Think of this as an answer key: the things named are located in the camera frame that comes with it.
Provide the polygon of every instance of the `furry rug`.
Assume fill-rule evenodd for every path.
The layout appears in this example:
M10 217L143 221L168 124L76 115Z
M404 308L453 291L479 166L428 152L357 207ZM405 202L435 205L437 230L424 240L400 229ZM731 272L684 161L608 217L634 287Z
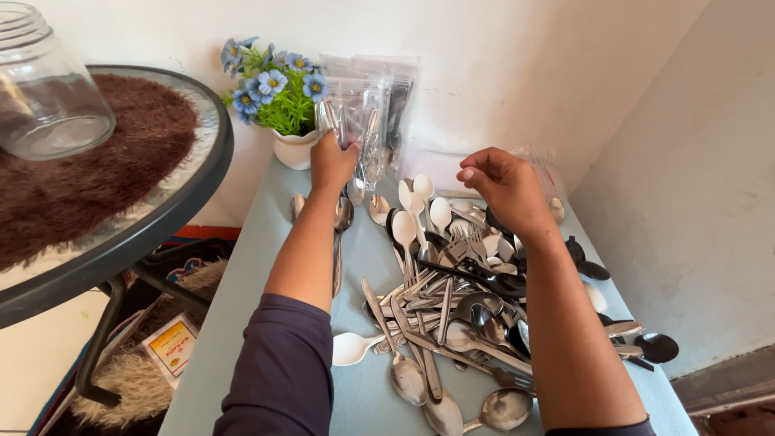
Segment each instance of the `furry rug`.
M177 283L212 300L226 264L225 260L205 263L178 279ZM119 393L121 403L110 408L79 396L73 402L71 411L81 419L82 424L124 428L134 421L154 417L170 406L174 391L140 343L183 311L188 313L197 328L202 328L205 312L167 294L160 297L139 329L93 378L96 385Z
M183 95L143 78L95 74L94 80L116 118L106 142L51 161L27 161L0 149L0 271L29 264L47 248L66 247L125 212L191 150L198 116ZM52 81L33 94L39 100L69 96L82 82ZM94 102L81 104L88 111Z

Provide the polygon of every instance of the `blue tablecloth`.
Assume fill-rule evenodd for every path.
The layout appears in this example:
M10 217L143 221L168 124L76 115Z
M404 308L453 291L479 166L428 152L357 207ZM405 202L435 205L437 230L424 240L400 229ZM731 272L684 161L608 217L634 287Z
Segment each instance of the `blue tablecloth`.
M294 171L276 158L272 159L201 329L196 349L167 412L160 436L212 433L213 422L220 416L221 399L229 391L234 363L243 344L243 328L258 306L274 259L291 229L291 197L296 192L306 196L309 189L309 171ZM379 192L391 205L398 206L395 184L383 182ZM368 278L378 295L390 292L402 280L387 235L370 219L365 204L356 208L353 226L342 238L343 284L332 306L331 327L334 334L345 331L364 337L378 334L374 323L360 312L360 305L365 300L360 289L361 276ZM584 247L587 259L600 262L568 205L566 219L560 228L565 238L569 235L576 237ZM304 262L304 258L298 259L300 273L304 271ZM607 315L613 319L631 318L613 281L598 282L596 286L608 301ZM402 352L411 354L405 346ZM477 416L482 400L498 385L483 372L456 370L447 358L437 356L436 361L444 389L460 405L463 420ZM369 351L358 365L332 368L336 385L332 436L435 434L426 423L421 409L406 403L393 390L388 381L390 364L390 355L375 355ZM629 363L625 365L651 415L657 434L697 434L661 369L649 372ZM470 434L485 436L502 433L481 427ZM539 409L534 408L528 420L511 434L543 435Z

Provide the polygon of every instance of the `navy sleeve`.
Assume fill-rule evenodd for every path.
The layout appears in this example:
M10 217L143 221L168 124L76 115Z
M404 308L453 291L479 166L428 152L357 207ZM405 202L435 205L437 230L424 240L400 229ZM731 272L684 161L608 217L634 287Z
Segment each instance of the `navy sleeve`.
M331 316L264 294L244 332L215 436L325 436L333 407Z
M651 421L646 418L640 424L611 428L556 428L546 432L546 436L656 436Z

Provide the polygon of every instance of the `hand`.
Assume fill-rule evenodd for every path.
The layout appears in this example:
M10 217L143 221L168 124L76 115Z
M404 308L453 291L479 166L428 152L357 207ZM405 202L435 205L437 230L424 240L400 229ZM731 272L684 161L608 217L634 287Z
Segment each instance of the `hand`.
M351 144L346 151L339 149L333 130L329 130L310 150L312 160L312 191L339 196L350 180L358 162L360 144Z
M499 148L486 148L460 162L457 179L476 189L495 218L520 239L556 229L530 163Z

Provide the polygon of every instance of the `white flower pot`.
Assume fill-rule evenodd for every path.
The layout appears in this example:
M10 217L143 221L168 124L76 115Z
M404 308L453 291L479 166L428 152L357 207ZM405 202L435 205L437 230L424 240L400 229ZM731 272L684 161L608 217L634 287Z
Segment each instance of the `white flower pot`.
M318 131L313 130L303 137L280 135L275 129L274 154L285 166L294 170L309 169L309 149L318 143Z

